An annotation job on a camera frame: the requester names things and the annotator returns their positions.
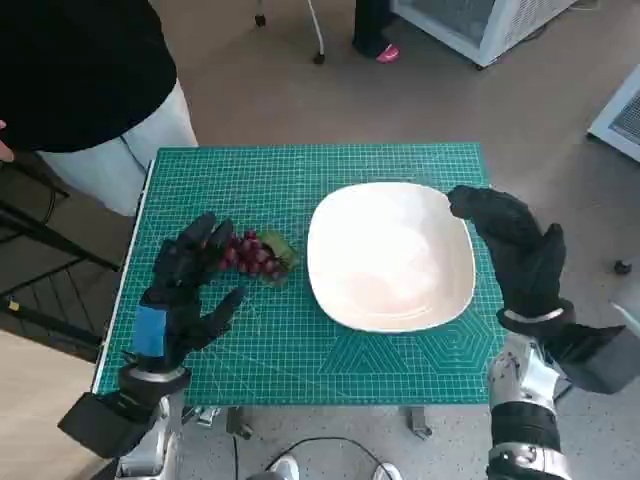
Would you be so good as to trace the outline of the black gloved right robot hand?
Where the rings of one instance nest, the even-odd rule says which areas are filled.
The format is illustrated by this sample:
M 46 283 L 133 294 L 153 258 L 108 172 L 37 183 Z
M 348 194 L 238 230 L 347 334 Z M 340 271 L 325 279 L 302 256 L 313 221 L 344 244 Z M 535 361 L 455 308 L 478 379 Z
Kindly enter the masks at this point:
M 505 309 L 533 319 L 562 307 L 566 246 L 559 224 L 542 230 L 524 202 L 490 188 L 459 185 L 447 198 L 451 213 L 471 222 L 487 245 Z

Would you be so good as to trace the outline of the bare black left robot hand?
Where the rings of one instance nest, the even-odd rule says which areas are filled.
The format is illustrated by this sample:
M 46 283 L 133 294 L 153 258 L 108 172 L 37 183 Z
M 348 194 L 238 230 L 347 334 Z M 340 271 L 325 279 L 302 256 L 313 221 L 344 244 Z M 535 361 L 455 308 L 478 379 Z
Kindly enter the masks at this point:
M 130 356 L 138 368 L 152 373 L 174 370 L 191 352 L 231 330 L 244 289 L 228 292 L 207 314 L 201 312 L 200 290 L 221 271 L 233 231 L 231 220 L 218 222 L 207 212 L 176 238 L 162 242 L 151 284 L 136 307 Z

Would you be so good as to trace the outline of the person's hand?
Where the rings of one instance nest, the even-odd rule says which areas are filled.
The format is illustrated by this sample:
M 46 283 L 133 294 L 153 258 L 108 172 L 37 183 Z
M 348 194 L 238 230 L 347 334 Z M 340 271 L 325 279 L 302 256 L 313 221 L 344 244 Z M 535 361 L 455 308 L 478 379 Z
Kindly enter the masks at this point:
M 6 128 L 6 123 L 1 120 L 0 121 L 0 131 L 3 131 Z M 6 145 L 3 140 L 0 140 L 0 160 L 2 162 L 10 163 L 15 159 L 15 155 L 13 150 Z

